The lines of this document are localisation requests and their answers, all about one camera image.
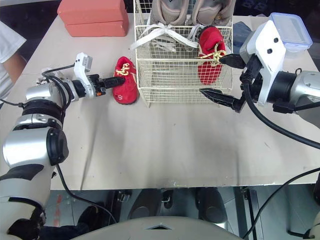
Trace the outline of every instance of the plastic container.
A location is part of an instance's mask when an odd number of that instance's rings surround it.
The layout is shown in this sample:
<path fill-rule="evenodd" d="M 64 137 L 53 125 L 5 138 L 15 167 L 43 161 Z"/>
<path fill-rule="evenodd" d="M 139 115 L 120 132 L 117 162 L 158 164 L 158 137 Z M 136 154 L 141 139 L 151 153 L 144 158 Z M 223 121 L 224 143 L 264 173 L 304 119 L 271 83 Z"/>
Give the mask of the plastic container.
<path fill-rule="evenodd" d="M 294 14 L 273 12 L 270 20 L 274 22 L 281 40 L 286 48 L 287 58 L 297 57 L 312 45 L 312 39 L 301 17 Z"/>

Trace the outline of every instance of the red shoe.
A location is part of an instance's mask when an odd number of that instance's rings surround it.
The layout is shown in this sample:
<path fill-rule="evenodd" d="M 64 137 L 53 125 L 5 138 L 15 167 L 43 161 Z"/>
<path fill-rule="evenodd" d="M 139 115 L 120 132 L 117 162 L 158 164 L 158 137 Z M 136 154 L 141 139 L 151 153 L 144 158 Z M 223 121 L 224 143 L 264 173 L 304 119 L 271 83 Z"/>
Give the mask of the red shoe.
<path fill-rule="evenodd" d="M 113 97 L 119 104 L 133 104 L 138 97 L 136 81 L 136 68 L 134 64 L 125 56 L 118 59 L 114 70 L 114 77 L 123 77 L 124 84 L 112 89 Z"/>
<path fill-rule="evenodd" d="M 224 37 L 221 35 L 219 29 L 215 26 L 207 26 L 202 30 L 202 32 L 199 34 L 199 46 L 199 57 L 202 59 L 213 59 L 212 53 L 214 52 L 221 51 L 219 52 L 220 56 L 224 56 L 226 53 Z M 221 69 L 222 65 L 216 65 L 213 61 L 205 61 L 203 64 L 199 65 L 198 75 L 201 83 L 204 85 L 210 85 L 214 83 L 218 79 Z"/>

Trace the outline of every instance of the white wire basket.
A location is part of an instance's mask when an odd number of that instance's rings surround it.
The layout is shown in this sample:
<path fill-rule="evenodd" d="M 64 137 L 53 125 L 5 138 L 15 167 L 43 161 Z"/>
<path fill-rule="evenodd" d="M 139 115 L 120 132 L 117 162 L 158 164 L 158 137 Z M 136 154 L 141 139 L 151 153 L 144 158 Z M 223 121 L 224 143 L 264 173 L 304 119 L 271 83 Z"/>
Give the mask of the white wire basket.
<path fill-rule="evenodd" d="M 196 0 L 189 0 L 187 19 L 191 17 Z M 148 27 L 152 0 L 134 0 L 135 40 L 141 38 Z M 193 26 L 173 26 L 171 30 L 187 38 Z M 227 26 L 217 26 L 224 38 L 226 54 L 233 51 L 232 20 Z M 195 34 L 195 42 L 201 29 Z M 212 59 L 199 59 L 199 49 L 190 51 L 184 44 L 175 42 L 175 51 L 163 50 L 156 42 L 166 42 L 163 37 L 141 45 L 135 49 L 137 87 L 143 101 L 150 103 L 212 103 L 199 89 L 214 88 L 227 94 L 233 86 L 232 68 L 227 65 L 213 67 L 206 71 L 214 76 L 214 81 L 203 84 L 198 74 L 198 66 Z"/>

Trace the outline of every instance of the black cable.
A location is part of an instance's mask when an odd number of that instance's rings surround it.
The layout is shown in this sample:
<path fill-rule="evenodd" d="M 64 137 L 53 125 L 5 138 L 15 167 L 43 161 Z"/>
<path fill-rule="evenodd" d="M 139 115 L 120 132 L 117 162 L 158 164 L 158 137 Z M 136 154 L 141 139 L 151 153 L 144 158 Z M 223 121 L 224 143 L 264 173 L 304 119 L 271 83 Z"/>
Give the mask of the black cable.
<path fill-rule="evenodd" d="M 70 103 L 71 103 L 71 100 L 72 100 L 72 98 L 73 98 L 73 93 L 71 92 L 71 89 L 70 89 L 68 86 L 66 86 L 66 84 L 65 84 L 60 78 L 58 78 L 58 77 L 56 77 L 56 76 L 50 76 L 49 79 L 50 79 L 51 81 L 56 80 L 57 82 L 59 82 L 59 83 L 64 87 L 64 89 L 66 90 L 66 92 L 68 93 L 68 102 L 66 102 L 66 105 L 65 105 L 65 110 L 67 110 L 67 108 L 69 107 L 69 105 L 70 105 Z"/>
<path fill-rule="evenodd" d="M 63 67 L 58 67 L 58 68 L 54 68 L 54 69 L 51 69 L 51 70 L 47 70 L 47 71 L 44 71 L 42 73 L 42 76 L 44 76 L 46 78 L 48 73 L 52 73 L 52 72 L 63 70 L 63 69 L 73 68 L 74 66 L 75 66 L 75 64 L 72 64 L 72 65 L 69 65 L 69 66 L 63 66 Z"/>
<path fill-rule="evenodd" d="M 316 141 L 312 141 L 308 138 L 305 138 L 303 136 L 297 135 L 293 132 L 290 132 L 278 125 L 276 125 L 275 123 L 273 123 L 272 121 L 270 121 L 268 118 L 266 118 L 255 106 L 254 102 L 252 101 L 252 97 L 250 94 L 250 87 L 249 87 L 249 83 L 244 84 L 243 86 L 243 90 L 244 90 L 244 96 L 246 99 L 246 102 L 248 103 L 249 108 L 251 109 L 251 111 L 254 113 L 254 115 L 260 119 L 264 124 L 266 124 L 268 127 L 272 128 L 273 130 L 277 131 L 280 134 L 283 134 L 293 140 L 296 140 L 300 143 L 306 144 L 308 146 L 314 147 L 316 149 L 320 149 L 320 143 L 316 142 Z"/>
<path fill-rule="evenodd" d="M 0 101 L 2 101 L 5 104 L 11 105 L 11 106 L 18 106 L 19 108 L 23 108 L 25 106 L 23 102 L 13 103 L 10 101 L 3 100 L 2 98 L 0 98 Z"/>
<path fill-rule="evenodd" d="M 309 174 L 313 174 L 315 172 L 319 172 L 320 171 L 320 167 L 316 168 L 316 169 L 313 169 L 313 170 L 310 170 L 310 171 L 306 171 L 304 173 L 301 173 L 293 178 L 291 178 L 290 180 L 286 181 L 284 184 L 282 184 L 277 190 L 275 190 L 269 197 L 268 199 L 264 202 L 264 204 L 262 205 L 262 207 L 259 209 L 258 213 L 256 214 L 256 217 L 254 219 L 254 222 L 252 224 L 252 226 L 250 227 L 250 229 L 246 232 L 246 234 L 242 237 L 243 239 L 247 238 L 248 235 L 252 232 L 252 230 L 255 228 L 257 222 L 258 222 L 258 219 L 262 213 L 262 211 L 265 209 L 265 207 L 267 206 L 267 204 L 269 203 L 269 201 L 281 190 L 283 189 L 285 186 L 289 185 L 290 183 L 292 183 L 293 181 L 299 179 L 299 178 L 302 178 L 306 175 L 309 175 Z"/>
<path fill-rule="evenodd" d="M 93 206 L 95 206 L 95 207 L 97 207 L 97 208 L 102 209 L 103 211 L 107 212 L 107 213 L 110 215 L 110 217 L 112 218 L 112 220 L 114 221 L 115 224 L 117 223 L 117 220 L 115 219 L 115 217 L 113 216 L 113 214 L 112 214 L 108 209 L 106 209 L 105 207 L 100 206 L 99 204 L 96 204 L 95 202 L 90 201 L 90 200 L 88 200 L 88 199 L 85 199 L 85 198 L 79 197 L 79 196 L 77 196 L 77 195 L 74 195 L 74 194 L 69 190 L 69 188 L 68 188 L 68 186 L 67 186 L 67 184 L 66 184 L 64 175 L 62 174 L 62 171 L 61 171 L 61 168 L 60 168 L 59 164 L 57 164 L 57 165 L 55 165 L 55 166 L 56 166 L 56 169 L 57 169 L 57 171 L 58 171 L 58 173 L 59 173 L 59 176 L 60 176 L 62 185 L 63 185 L 63 187 L 64 187 L 64 190 L 66 191 L 67 194 L 70 195 L 70 197 L 72 197 L 72 198 L 74 198 L 74 199 L 77 199 L 77 200 L 79 200 L 79 201 L 82 201 L 82 202 L 86 202 L 86 203 L 88 203 L 88 204 L 90 204 L 90 205 L 93 205 Z"/>
<path fill-rule="evenodd" d="M 313 108 L 317 108 L 317 107 L 320 107 L 320 101 L 313 102 L 313 103 L 306 104 L 306 105 L 302 105 L 302 106 L 296 106 L 294 108 L 294 111 L 313 109 Z"/>

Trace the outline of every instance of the white shoelace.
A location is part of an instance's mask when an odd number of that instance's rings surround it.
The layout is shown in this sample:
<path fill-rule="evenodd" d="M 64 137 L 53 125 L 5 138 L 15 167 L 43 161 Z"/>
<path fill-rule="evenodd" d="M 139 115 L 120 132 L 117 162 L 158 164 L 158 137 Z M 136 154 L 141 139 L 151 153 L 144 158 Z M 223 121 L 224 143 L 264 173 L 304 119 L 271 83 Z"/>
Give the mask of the white shoelace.
<path fill-rule="evenodd" d="M 169 37 L 173 38 L 174 40 L 176 40 L 180 44 L 189 46 L 191 48 L 196 49 L 198 47 L 197 42 L 191 41 L 191 40 L 181 36 L 179 33 L 175 32 L 174 30 L 171 30 L 171 28 L 173 28 L 173 27 L 174 26 L 171 24 L 169 24 L 168 26 L 165 26 L 161 22 L 159 22 L 158 24 L 152 24 L 152 25 L 147 26 L 145 28 L 145 30 L 142 32 L 140 39 L 138 39 L 133 44 L 131 44 L 130 50 L 136 49 L 137 47 L 139 47 L 143 44 L 146 44 L 146 43 L 150 42 L 151 40 L 156 39 L 162 35 L 168 35 Z M 174 48 L 173 42 L 169 42 L 169 43 L 163 42 L 161 44 L 159 44 L 159 42 L 158 42 L 158 45 L 161 48 L 167 49 L 168 51 L 175 52 L 175 51 L 172 51 Z"/>
<path fill-rule="evenodd" d="M 196 40 L 196 35 L 197 35 L 197 32 L 199 29 L 203 29 L 205 26 L 201 25 L 201 24 L 196 24 L 194 25 L 192 28 L 191 28 L 191 31 L 188 35 L 188 37 L 186 39 L 188 39 L 189 41 L 191 42 L 195 42 Z M 185 50 L 187 52 L 192 52 L 194 50 L 194 48 L 191 48 L 191 47 L 188 47 L 188 46 L 185 46 Z"/>

